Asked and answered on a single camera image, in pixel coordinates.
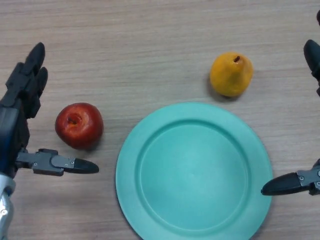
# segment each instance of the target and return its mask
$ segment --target red apple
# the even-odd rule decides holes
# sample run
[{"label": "red apple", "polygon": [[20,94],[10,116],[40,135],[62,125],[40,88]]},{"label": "red apple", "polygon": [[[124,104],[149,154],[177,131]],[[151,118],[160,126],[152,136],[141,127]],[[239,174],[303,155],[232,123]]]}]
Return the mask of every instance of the red apple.
[{"label": "red apple", "polygon": [[99,110],[86,102],[66,106],[56,117],[55,132],[70,147],[87,150],[98,143],[104,132]]}]

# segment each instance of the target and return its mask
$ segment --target table surface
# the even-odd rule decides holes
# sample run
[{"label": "table surface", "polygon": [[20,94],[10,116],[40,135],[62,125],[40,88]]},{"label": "table surface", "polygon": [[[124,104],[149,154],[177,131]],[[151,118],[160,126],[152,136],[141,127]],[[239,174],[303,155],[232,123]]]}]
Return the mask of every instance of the table surface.
[{"label": "table surface", "polygon": [[[0,75],[43,42],[49,71],[42,107],[29,120],[30,152],[51,148],[89,159],[93,175],[20,170],[10,240],[136,240],[115,193],[115,167],[131,129],[174,103],[204,102],[246,121],[270,156],[274,176],[309,169],[320,157],[320,98],[303,46],[320,41],[319,0],[2,0]],[[214,94],[208,73],[219,54],[237,51],[254,65],[236,101]],[[99,147],[76,151],[56,135],[68,104],[96,105],[105,124]],[[320,198],[274,197],[254,240],[318,240]]]}]

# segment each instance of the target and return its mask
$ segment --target robotic hand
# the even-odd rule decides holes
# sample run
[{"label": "robotic hand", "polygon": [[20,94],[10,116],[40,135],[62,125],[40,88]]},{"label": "robotic hand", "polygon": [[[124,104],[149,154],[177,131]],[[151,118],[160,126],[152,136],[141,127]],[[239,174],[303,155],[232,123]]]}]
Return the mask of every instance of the robotic hand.
[{"label": "robotic hand", "polygon": [[40,97],[48,80],[42,64],[45,46],[40,42],[19,62],[6,82],[7,91],[0,100],[0,240],[7,240],[14,206],[10,197],[15,191],[18,169],[32,169],[35,174],[62,176],[64,172],[94,174],[99,167],[87,160],[64,157],[56,150],[41,148],[28,153],[30,133],[27,119],[36,117]]},{"label": "robotic hand", "polygon": [[[318,81],[319,88],[316,92],[320,96],[320,46],[315,41],[308,40],[303,51],[311,74]],[[277,196],[303,191],[309,191],[312,196],[320,194],[320,159],[310,170],[298,170],[272,179],[263,186],[261,193]]]}]

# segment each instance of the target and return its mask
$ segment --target apple stem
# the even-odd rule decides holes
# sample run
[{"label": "apple stem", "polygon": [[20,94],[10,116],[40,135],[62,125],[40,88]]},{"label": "apple stem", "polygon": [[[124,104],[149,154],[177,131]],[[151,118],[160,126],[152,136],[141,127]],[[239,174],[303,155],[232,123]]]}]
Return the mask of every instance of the apple stem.
[{"label": "apple stem", "polygon": [[240,56],[237,56],[233,61],[234,61],[235,63],[237,63],[237,62],[239,62],[239,60],[240,60]]},{"label": "apple stem", "polygon": [[69,123],[72,123],[72,124],[74,124],[74,125],[77,124],[71,117],[68,117],[68,122],[69,122]]}]

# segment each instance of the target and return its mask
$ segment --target plate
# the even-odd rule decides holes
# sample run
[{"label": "plate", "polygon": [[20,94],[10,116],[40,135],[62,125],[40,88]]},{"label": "plate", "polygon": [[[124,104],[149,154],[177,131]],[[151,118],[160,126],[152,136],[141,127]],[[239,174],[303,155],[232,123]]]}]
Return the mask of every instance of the plate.
[{"label": "plate", "polygon": [[248,240],[268,214],[267,151],[234,114],[178,103],[139,122],[115,173],[128,223],[143,240]]}]

